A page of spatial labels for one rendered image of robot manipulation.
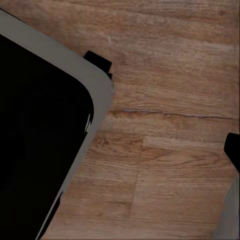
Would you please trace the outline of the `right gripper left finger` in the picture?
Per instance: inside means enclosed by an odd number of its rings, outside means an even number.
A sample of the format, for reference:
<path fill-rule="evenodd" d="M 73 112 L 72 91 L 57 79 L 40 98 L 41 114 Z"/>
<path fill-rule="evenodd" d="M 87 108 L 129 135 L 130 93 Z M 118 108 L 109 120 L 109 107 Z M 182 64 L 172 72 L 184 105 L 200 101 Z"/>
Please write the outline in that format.
<path fill-rule="evenodd" d="M 0 193 L 26 153 L 22 133 L 0 138 Z"/>

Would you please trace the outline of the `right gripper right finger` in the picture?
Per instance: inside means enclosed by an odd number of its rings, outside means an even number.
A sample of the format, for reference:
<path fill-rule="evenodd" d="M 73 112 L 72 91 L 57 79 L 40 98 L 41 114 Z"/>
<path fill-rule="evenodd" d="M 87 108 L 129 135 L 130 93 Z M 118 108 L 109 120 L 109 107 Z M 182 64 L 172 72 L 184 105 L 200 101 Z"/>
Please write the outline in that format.
<path fill-rule="evenodd" d="M 229 133 L 227 135 L 224 151 L 240 173 L 240 135 Z"/>

